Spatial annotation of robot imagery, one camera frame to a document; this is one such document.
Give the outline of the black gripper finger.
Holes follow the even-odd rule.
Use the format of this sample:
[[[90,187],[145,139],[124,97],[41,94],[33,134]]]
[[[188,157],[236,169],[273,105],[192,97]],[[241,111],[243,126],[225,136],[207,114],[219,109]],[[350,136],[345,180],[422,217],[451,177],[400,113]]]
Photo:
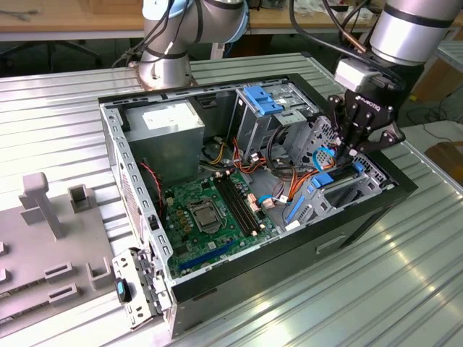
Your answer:
[[[379,151],[392,147],[405,140],[405,134],[393,120],[390,124],[378,129],[364,127],[354,134],[352,146],[349,149],[349,157],[355,157],[359,154]]]
[[[360,95],[345,94],[328,97],[327,117],[332,130],[337,133],[336,159],[353,159],[362,129],[357,117],[360,115]]]

